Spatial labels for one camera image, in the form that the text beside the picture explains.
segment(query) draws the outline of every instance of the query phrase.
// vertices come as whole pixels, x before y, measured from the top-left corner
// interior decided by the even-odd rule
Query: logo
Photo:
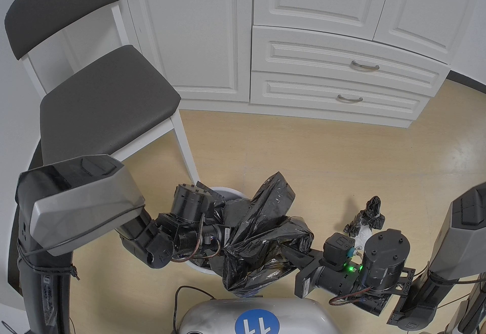
[[[242,313],[235,323],[236,334],[278,334],[280,322],[267,310],[249,310]]]

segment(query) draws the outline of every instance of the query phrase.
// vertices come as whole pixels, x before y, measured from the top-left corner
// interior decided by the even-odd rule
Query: white chair frame
[[[110,7],[113,14],[113,19],[115,20],[115,25],[117,27],[118,36],[121,44],[130,45],[118,3],[112,3]],[[30,80],[33,83],[33,86],[35,87],[36,91],[39,93],[42,99],[46,95],[46,90],[39,80],[39,76],[37,75],[37,72],[32,65],[32,60],[30,59],[29,54],[27,53],[26,55],[24,55],[21,58],[21,61],[24,65],[25,70],[27,71],[27,74],[30,77]],[[192,157],[191,149],[189,148],[189,142],[187,141],[186,132],[182,124],[179,108],[173,113],[171,117],[167,118],[165,121],[143,133],[141,136],[134,139],[123,148],[118,149],[111,156],[118,161],[123,161],[171,130],[174,130],[175,132],[175,137],[177,138],[179,149],[182,153],[182,158],[184,159],[184,163],[189,173],[189,177],[191,178],[192,183],[196,184],[197,181],[199,181],[199,175],[197,173],[196,164],[194,163],[194,158]]]

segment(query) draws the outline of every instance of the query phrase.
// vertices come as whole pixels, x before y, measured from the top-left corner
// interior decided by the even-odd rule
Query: metal handle
[[[344,100],[346,102],[353,102],[353,103],[357,103],[357,102],[362,102],[363,101],[363,98],[359,98],[359,99],[348,99],[348,98],[345,98],[343,95],[339,94],[337,96],[338,99],[341,99],[341,100]]]
[[[358,64],[356,61],[351,61],[351,65],[355,66],[355,67],[358,67],[358,68],[362,68],[364,70],[379,70],[380,69],[380,66],[379,65],[375,65],[374,67],[371,67],[369,65],[363,65],[363,64]]]

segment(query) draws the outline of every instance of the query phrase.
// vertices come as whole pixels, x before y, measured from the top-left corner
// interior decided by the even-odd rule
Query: floor
[[[303,217],[315,233],[313,248],[363,209],[382,200],[385,228],[398,228],[411,243],[407,266],[421,270],[450,202],[486,181],[486,95],[446,80],[409,129],[368,124],[205,111],[182,111],[201,180],[253,196],[281,171],[296,193],[289,215]],[[179,183],[189,182],[175,138],[167,134],[125,164],[156,217],[171,208]],[[74,253],[81,281],[72,281],[71,317],[78,334],[170,333],[173,295],[180,285],[231,298],[221,278],[185,264],[149,269],[124,250],[113,231]],[[265,297],[291,297],[295,273],[264,289]],[[446,301],[469,293],[457,285]],[[331,295],[314,290],[343,334],[399,333],[386,325],[398,297],[380,317],[351,305],[331,307]],[[204,295],[185,290],[180,317]],[[438,310],[427,328],[444,330],[457,303]]]

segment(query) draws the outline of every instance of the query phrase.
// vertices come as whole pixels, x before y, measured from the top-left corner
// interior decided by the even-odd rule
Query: chair seat
[[[111,51],[42,99],[44,164],[112,154],[173,115],[180,99],[132,45]]]

